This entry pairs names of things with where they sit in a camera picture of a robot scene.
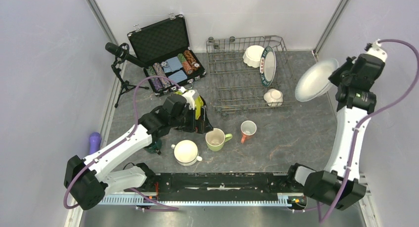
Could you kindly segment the green scalloped plate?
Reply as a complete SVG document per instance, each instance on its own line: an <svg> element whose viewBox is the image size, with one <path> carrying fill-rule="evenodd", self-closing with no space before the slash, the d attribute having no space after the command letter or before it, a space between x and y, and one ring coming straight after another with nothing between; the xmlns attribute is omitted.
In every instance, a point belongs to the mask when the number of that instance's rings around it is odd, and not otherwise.
<svg viewBox="0 0 419 227"><path fill-rule="evenodd" d="M176 91L175 94L181 95L180 91ZM199 120L202 106L204 106L204 101L202 97L199 95L199 97L196 99L196 109L192 110L194 111L195 120Z"/></svg>

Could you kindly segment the white plain plate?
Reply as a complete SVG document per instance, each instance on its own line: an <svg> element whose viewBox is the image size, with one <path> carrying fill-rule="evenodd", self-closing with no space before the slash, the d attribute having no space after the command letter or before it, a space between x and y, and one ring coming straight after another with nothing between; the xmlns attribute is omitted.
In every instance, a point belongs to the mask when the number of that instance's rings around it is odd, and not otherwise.
<svg viewBox="0 0 419 227"><path fill-rule="evenodd" d="M295 98L299 102L313 100L326 93L332 86L329 76L338 68L336 59L326 59L311 66L299 79L295 88Z"/></svg>

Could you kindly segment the small white cup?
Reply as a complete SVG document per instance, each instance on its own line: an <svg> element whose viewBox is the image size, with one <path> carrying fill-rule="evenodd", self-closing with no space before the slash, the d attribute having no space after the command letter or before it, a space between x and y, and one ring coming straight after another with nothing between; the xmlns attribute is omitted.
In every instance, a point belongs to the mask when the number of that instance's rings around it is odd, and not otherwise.
<svg viewBox="0 0 419 227"><path fill-rule="evenodd" d="M263 96L265 102L270 107L282 106L284 103L283 93L277 89L268 90Z"/></svg>

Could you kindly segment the white scalloped bowl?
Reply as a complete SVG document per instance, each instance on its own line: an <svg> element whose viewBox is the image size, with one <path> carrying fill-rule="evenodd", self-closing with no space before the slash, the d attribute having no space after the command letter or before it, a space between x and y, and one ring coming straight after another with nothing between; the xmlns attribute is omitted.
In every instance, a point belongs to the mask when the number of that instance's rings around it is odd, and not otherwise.
<svg viewBox="0 0 419 227"><path fill-rule="evenodd" d="M243 54L244 63L252 68L258 68L260 66L260 60L264 47L259 45L252 45L245 50Z"/></svg>

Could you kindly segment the teal rimmed patterned plate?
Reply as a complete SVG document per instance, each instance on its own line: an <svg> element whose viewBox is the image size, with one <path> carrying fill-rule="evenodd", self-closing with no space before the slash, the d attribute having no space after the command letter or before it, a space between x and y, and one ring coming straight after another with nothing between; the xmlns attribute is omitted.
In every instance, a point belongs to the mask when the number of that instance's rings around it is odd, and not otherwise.
<svg viewBox="0 0 419 227"><path fill-rule="evenodd" d="M268 87L272 84L276 73L276 54L271 46L267 46L262 52L260 59L260 78L261 84Z"/></svg>

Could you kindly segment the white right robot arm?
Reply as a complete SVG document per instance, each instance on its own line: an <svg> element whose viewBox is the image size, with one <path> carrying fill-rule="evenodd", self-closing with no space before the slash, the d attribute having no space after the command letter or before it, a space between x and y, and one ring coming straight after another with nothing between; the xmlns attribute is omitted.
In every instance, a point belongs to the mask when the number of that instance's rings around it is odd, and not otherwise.
<svg viewBox="0 0 419 227"><path fill-rule="evenodd" d="M331 156L321 171L296 163L285 178L291 191L303 188L305 196L345 210L366 194L359 182L359 158L363 137L375 110L377 97L371 92L381 75L385 52L362 53L339 65L336 59L317 62L299 79L295 97L307 102L337 87L337 129Z"/></svg>

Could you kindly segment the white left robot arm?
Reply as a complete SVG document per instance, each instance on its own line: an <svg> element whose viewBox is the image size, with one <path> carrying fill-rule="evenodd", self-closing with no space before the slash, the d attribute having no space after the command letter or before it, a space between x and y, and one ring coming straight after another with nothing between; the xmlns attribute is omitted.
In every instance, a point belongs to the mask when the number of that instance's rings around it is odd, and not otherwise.
<svg viewBox="0 0 419 227"><path fill-rule="evenodd" d="M114 172L128 157L143 148L151 148L171 129L205 134L213 130L207 116L207 104L196 90L174 93L163 105L137 117L134 125L105 148L67 161L64 206L89 210L106 195L129 188L150 191L155 177L140 166Z"/></svg>

